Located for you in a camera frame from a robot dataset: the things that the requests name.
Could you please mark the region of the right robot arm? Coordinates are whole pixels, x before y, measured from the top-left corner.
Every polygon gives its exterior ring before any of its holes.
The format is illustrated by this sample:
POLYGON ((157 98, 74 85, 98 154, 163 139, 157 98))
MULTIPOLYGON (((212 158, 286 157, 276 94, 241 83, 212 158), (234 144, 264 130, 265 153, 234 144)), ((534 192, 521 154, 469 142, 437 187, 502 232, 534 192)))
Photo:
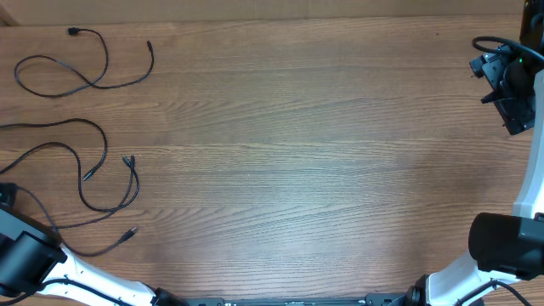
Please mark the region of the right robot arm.
POLYGON ((515 286, 543 276, 543 3, 523 3, 517 39, 478 36, 471 44, 479 51, 472 73, 490 85, 481 103, 496 111, 507 135, 529 133, 526 163, 502 184, 508 198, 501 207, 474 214, 458 258, 381 305, 482 305, 496 290, 526 305, 515 286))

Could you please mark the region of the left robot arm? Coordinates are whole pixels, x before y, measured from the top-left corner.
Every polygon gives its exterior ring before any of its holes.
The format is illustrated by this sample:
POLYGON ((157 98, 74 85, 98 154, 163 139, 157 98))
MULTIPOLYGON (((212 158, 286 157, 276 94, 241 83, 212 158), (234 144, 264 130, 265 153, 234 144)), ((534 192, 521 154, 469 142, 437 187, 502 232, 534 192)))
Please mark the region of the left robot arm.
POLYGON ((186 305, 161 288, 124 280, 86 263, 58 233, 14 210, 20 187, 1 185, 1 296, 13 305, 35 294, 86 305, 186 305))

